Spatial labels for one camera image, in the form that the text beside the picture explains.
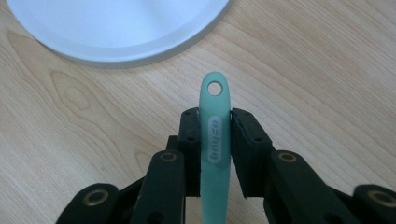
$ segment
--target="light wood tabletop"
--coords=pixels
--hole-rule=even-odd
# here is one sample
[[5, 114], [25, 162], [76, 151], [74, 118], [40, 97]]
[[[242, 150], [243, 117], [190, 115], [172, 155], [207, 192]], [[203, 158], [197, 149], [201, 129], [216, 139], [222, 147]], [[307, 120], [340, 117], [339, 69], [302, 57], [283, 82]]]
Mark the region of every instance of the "light wood tabletop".
[[[396, 190], [393, 0], [236, 0], [191, 48], [131, 69], [53, 53], [0, 0], [0, 223], [54, 223], [81, 189], [144, 176], [211, 71], [227, 77], [232, 107], [329, 186]], [[201, 221], [188, 198], [186, 223]], [[234, 167], [228, 223], [267, 223]]]

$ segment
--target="logo label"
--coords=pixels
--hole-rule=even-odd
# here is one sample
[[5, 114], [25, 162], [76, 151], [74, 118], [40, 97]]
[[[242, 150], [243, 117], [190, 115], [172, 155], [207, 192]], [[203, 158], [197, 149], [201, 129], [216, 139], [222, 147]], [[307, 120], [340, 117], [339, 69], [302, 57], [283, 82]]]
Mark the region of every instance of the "logo label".
[[208, 153], [207, 159], [210, 163], [216, 164], [221, 162], [222, 150], [222, 120], [219, 116], [212, 116], [208, 121]]

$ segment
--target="wooden surface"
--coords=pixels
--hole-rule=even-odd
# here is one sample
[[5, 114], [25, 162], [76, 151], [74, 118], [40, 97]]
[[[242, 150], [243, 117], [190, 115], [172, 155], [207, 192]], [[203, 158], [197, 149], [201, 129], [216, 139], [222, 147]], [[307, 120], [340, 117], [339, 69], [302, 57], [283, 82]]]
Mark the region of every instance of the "wooden surface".
[[[396, 190], [395, 64], [392, 0], [236, 0], [190, 49], [124, 70], [58, 56], [0, 0], [0, 223], [53, 223], [80, 189], [142, 177], [214, 70], [328, 185]], [[266, 222], [233, 168], [228, 223]], [[201, 223], [198, 199], [187, 223]]]

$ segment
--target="white plate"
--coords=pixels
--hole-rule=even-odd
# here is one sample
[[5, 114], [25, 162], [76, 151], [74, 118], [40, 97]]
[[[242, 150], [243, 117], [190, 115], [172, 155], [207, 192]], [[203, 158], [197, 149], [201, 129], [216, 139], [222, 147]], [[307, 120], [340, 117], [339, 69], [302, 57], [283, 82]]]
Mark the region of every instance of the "white plate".
[[22, 26], [63, 56], [91, 66], [155, 63], [195, 44], [232, 0], [7, 0]]

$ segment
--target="teal spatula handle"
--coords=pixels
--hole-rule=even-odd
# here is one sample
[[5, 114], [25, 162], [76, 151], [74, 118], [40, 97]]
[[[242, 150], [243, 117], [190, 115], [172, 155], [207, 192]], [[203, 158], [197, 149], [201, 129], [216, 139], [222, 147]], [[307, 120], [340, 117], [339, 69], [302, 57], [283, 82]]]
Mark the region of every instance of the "teal spatula handle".
[[[218, 95], [209, 85], [221, 87]], [[204, 224], [226, 222], [230, 186], [230, 92], [225, 76], [218, 72], [205, 76], [199, 102], [201, 122], [201, 203]]]

